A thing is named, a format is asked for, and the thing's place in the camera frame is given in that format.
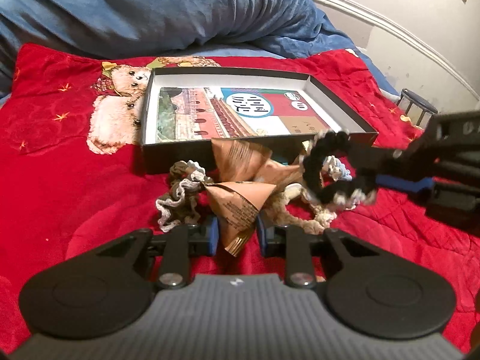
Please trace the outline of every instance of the stool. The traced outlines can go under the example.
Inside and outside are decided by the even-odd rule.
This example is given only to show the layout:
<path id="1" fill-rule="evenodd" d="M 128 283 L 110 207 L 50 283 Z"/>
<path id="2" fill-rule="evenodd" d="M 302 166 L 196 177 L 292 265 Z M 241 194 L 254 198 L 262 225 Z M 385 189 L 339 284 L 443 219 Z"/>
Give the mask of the stool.
<path id="1" fill-rule="evenodd" d="M 400 100 L 397 101 L 397 105 L 400 105 L 400 102 L 403 100 L 404 97 L 410 102 L 409 106 L 405 110 L 405 115 L 409 113 L 412 104 L 415 104 L 422 110 L 422 113 L 417 120 L 417 126 L 420 125 L 423 117 L 425 116 L 425 113 L 428 113 L 429 115 L 438 114 L 438 110 L 433 105 L 431 105 L 423 97 L 417 95 L 416 93 L 408 89 L 402 89 L 402 93 L 400 94 Z"/>

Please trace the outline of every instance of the stool leg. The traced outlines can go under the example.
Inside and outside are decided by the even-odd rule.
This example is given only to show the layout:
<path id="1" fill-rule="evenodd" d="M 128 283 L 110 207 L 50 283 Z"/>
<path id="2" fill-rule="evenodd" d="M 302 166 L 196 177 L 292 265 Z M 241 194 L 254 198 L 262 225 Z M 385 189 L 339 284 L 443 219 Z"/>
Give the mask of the stool leg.
<path id="1" fill-rule="evenodd" d="M 420 125 L 420 123 L 422 122 L 422 119 L 423 119 L 424 116 L 425 116 L 425 110 L 422 111 L 420 117 L 418 118 L 418 120 L 417 120 L 417 126 Z"/>

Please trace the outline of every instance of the red blanket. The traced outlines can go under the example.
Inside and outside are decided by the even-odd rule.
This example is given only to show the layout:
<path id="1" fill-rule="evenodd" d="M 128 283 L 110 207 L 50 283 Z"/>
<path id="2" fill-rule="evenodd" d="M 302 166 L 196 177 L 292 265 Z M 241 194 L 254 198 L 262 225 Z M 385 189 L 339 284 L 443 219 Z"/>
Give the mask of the red blanket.
<path id="1" fill-rule="evenodd" d="M 6 352 L 28 337 L 17 306 L 28 278 L 136 228 L 157 230 L 154 201 L 167 190 L 165 176 L 142 174 L 134 162 L 138 147 L 128 139 L 109 145 L 89 135 L 95 99 L 142 90 L 142 79 L 130 85 L 130 71 L 141 73 L 138 67 L 152 61 L 145 57 L 102 64 L 36 45 L 20 51 L 12 97 L 0 109 L 0 347 Z M 160 58 L 155 63 L 204 66 L 213 61 L 224 67 L 314 75 L 379 132 L 377 145 L 404 148 L 421 134 L 381 96 L 364 63 L 344 50 L 297 60 Z M 121 72 L 113 70 L 119 65 L 129 66 L 123 67 L 130 75 L 126 81 L 114 76 Z M 134 118 L 132 112 L 122 117 Z M 95 148 L 113 154 L 99 154 Z M 290 210 L 309 218 L 302 207 Z M 463 351 L 470 348 L 470 332 L 479 320 L 474 312 L 478 239 L 429 220 L 404 195 L 385 190 L 374 206 L 343 212 L 333 225 L 443 275 L 457 293 L 445 337 Z M 257 246 L 253 237 L 237 259 L 222 252 L 213 259 L 196 259 L 193 271 L 282 274 L 282 261 L 261 259 Z"/>

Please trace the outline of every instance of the wall molding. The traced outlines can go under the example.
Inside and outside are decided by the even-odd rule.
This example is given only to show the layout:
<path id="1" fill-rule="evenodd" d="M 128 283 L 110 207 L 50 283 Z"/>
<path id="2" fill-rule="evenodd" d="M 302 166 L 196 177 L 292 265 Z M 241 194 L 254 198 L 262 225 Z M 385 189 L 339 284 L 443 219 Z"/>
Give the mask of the wall molding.
<path id="1" fill-rule="evenodd" d="M 381 28 L 393 36 L 401 39 L 415 50 L 424 54 L 426 57 L 434 61 L 451 76 L 455 77 L 469 92 L 479 101 L 477 109 L 480 108 L 480 95 L 474 88 L 466 81 L 460 72 L 438 51 L 416 37 L 413 33 L 402 27 L 398 23 L 390 20 L 388 17 L 375 12 L 362 4 L 353 0 L 313 0 L 316 3 L 326 5 L 338 11 L 344 12 L 350 16 L 357 17 L 366 23 L 372 24 L 375 27 Z"/>

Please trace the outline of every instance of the blue comforter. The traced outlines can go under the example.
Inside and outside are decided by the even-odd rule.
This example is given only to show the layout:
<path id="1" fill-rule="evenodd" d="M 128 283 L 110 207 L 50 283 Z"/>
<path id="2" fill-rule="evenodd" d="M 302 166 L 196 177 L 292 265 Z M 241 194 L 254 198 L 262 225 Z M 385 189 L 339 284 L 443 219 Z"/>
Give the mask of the blue comforter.
<path id="1" fill-rule="evenodd" d="M 356 50 L 312 0 L 0 0 L 0 98 L 26 42 L 100 59 L 207 42 L 248 42 L 288 58 Z"/>

